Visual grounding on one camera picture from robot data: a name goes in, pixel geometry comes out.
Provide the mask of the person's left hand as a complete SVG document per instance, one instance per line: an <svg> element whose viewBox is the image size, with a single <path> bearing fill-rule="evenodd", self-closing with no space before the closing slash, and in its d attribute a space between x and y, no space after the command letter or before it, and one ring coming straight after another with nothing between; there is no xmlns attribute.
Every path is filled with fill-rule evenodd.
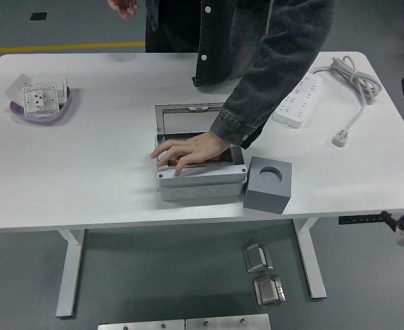
<svg viewBox="0 0 404 330"><path fill-rule="evenodd" d="M178 177L185 166L216 158L230 146L230 142L208 131L188 140L167 140L155 147L150 158L158 159L157 167L166 165L170 160L179 159L174 173Z"/></svg>

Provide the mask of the person's right hand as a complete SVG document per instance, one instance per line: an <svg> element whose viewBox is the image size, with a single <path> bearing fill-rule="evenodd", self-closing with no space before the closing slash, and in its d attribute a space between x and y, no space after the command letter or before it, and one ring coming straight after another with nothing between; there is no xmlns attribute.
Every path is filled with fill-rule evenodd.
<svg viewBox="0 0 404 330"><path fill-rule="evenodd" d="M136 0L107 0L107 4L124 19L136 16L139 9Z"/></svg>

